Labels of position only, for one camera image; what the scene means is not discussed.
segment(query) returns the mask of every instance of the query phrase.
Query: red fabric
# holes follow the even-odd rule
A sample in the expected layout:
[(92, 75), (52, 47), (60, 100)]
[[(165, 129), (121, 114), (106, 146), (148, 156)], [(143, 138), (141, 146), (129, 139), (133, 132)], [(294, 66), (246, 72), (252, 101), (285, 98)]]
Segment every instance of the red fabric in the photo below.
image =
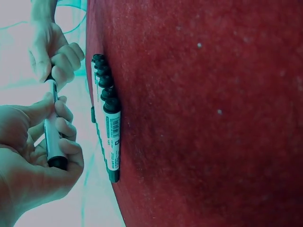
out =
[(303, 226), (303, 2), (90, 0), (128, 227)]

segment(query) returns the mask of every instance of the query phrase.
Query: hand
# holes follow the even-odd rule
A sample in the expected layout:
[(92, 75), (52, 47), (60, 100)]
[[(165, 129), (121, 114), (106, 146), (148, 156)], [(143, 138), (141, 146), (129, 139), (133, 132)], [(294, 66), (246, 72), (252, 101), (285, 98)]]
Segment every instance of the hand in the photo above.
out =
[(81, 67), (84, 53), (76, 43), (68, 44), (60, 27), (51, 20), (31, 23), (29, 57), (34, 73), (40, 82), (52, 76), (60, 90), (74, 78), (74, 71)]
[[(62, 96), (54, 105), (50, 94), (32, 106), (0, 106), (0, 214), (4, 207), (18, 219), (29, 209), (67, 195), (81, 176), (82, 150), (75, 142), (73, 115), (65, 102)], [(68, 171), (48, 167), (45, 140), (34, 146), (54, 106), (59, 116), (55, 126), (64, 135), (59, 146), (68, 156)]]

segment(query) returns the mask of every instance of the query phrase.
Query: marker pen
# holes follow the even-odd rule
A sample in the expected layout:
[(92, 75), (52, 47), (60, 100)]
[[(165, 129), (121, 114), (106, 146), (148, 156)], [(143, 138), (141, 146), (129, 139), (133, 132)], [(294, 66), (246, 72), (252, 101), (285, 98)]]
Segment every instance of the marker pen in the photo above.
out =
[(94, 91), (94, 105), (95, 105), (95, 115), (98, 115), (98, 113), (100, 111), (100, 106), (98, 105), (99, 103), (99, 96), (101, 94), (100, 88), (98, 88), (98, 83), (100, 81), (100, 77), (104, 76), (105, 74), (109, 74), (110, 72), (110, 68), (108, 66), (104, 66), (104, 65), (96, 65), (95, 66), (96, 72), (95, 77), (96, 77), (96, 84), (95, 84), (95, 91)]
[(103, 106), (107, 143), (105, 153), (109, 154), (107, 160), (108, 176), (112, 183), (119, 181), (120, 176), (120, 122), (121, 105), (118, 98), (108, 98)]
[[(100, 103), (101, 103), (101, 106), (104, 106), (105, 104), (105, 101), (108, 99), (108, 98), (116, 98), (116, 91), (114, 88), (111, 88), (111, 87), (107, 87), (105, 89), (103, 89), (102, 93), (101, 93), (101, 96), (100, 96)], [(101, 140), (103, 139), (103, 141), (105, 142), (106, 141), (106, 136), (105, 136), (105, 133), (102, 134), (103, 138), (101, 138)], [(105, 165), (106, 165), (106, 169), (108, 171), (108, 167), (107, 167), (107, 160), (109, 159), (109, 154), (108, 152), (105, 153), (104, 152), (104, 149), (102, 150), (102, 153), (103, 153), (103, 157), (104, 157), (104, 162), (105, 162)]]
[(110, 68), (106, 65), (102, 65), (102, 66), (99, 66), (97, 68), (97, 72), (96, 72), (96, 79), (97, 79), (97, 101), (99, 102), (99, 99), (100, 99), (100, 95), (101, 95), (101, 92), (102, 90), (100, 89), (99, 87), (99, 82), (100, 82), (100, 78), (104, 75), (108, 75), (111, 77), (111, 71), (110, 71)]
[(96, 103), (96, 108), (95, 108), (95, 115), (96, 115), (96, 121), (98, 123), (102, 123), (103, 121), (103, 106), (100, 104), (100, 95), (103, 91), (103, 89), (107, 88), (107, 87), (113, 87), (114, 86), (114, 80), (110, 75), (102, 75), (99, 74), (98, 72), (96, 73), (97, 77), (98, 77), (98, 88), (97, 88), (97, 95), (98, 95), (98, 99), (97, 99), (97, 103)]
[(97, 92), (97, 88), (96, 88), (96, 76), (95, 76), (95, 72), (97, 71), (95, 69), (95, 67), (97, 67), (98, 65), (100, 65), (102, 62), (105, 61), (105, 56), (100, 54), (100, 53), (96, 53), (93, 55), (92, 60), (91, 60), (91, 80), (92, 80), (92, 93), (93, 93), (93, 99), (94, 99), (94, 105), (97, 103), (97, 96), (96, 96), (96, 92)]
[[(57, 83), (53, 79), (52, 75), (48, 76), (45, 83), (49, 85), (49, 91), (53, 94), (53, 102), (55, 103), (58, 100)], [(59, 139), (62, 138), (62, 134), (60, 134), (55, 127), (56, 119), (57, 114), (55, 110), (53, 110), (50, 116), (44, 120), (47, 163), (49, 167), (67, 170), (67, 156), (59, 147)]]
[[(103, 75), (99, 77), (98, 91), (100, 93), (102, 93), (103, 89), (113, 86), (114, 86), (114, 80), (111, 76)], [(98, 102), (96, 105), (97, 105), (95, 108), (96, 122), (98, 123), (98, 131), (100, 134), (100, 138), (103, 141), (102, 154), (104, 155), (105, 124), (104, 124), (103, 106), (101, 105), (101, 102)]]

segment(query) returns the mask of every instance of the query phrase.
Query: marker cap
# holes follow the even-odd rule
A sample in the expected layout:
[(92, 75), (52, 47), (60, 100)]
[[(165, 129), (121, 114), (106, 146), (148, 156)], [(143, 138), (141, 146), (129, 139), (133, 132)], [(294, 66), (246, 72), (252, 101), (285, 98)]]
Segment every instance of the marker cap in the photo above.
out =
[(103, 76), (103, 75), (111, 75), (110, 67), (107, 65), (100, 65), (97, 68), (97, 75)]
[(56, 156), (47, 161), (49, 167), (56, 167), (62, 170), (67, 170), (67, 158), (63, 156)]
[(45, 81), (48, 81), (48, 80), (51, 80), (51, 79), (52, 79), (52, 80), (55, 80), (55, 79), (53, 78), (52, 74), (49, 74)]
[(116, 96), (115, 89), (113, 87), (107, 87), (103, 89), (100, 98), (102, 101), (105, 101), (108, 98), (114, 98), (115, 96)]
[(116, 114), (121, 111), (121, 105), (118, 98), (108, 98), (103, 106), (103, 110), (108, 114)]
[(98, 82), (99, 87), (107, 88), (107, 87), (112, 87), (113, 85), (114, 85), (114, 79), (110, 75), (100, 76), (100, 80)]
[(115, 171), (108, 170), (108, 176), (111, 183), (117, 183), (120, 178), (120, 170), (115, 170)]
[(94, 54), (91, 61), (96, 62), (98, 60), (105, 60), (105, 56), (103, 54), (100, 54), (100, 53)]
[(95, 61), (95, 66), (94, 66), (95, 69), (98, 69), (102, 66), (107, 66), (107, 61), (106, 60), (100, 59), (100, 60)]

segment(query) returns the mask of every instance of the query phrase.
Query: barcode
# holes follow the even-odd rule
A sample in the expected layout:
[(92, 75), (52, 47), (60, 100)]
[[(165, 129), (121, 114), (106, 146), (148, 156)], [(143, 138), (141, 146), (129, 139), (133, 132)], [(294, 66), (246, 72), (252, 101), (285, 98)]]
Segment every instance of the barcode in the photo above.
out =
[(112, 168), (115, 168), (115, 157), (114, 157), (114, 154), (111, 154), (111, 159), (112, 159)]
[(119, 117), (118, 118), (115, 118), (115, 119), (111, 119), (111, 134), (112, 134), (112, 138), (114, 137), (118, 137), (119, 136), (119, 133), (120, 133), (120, 121), (119, 121)]

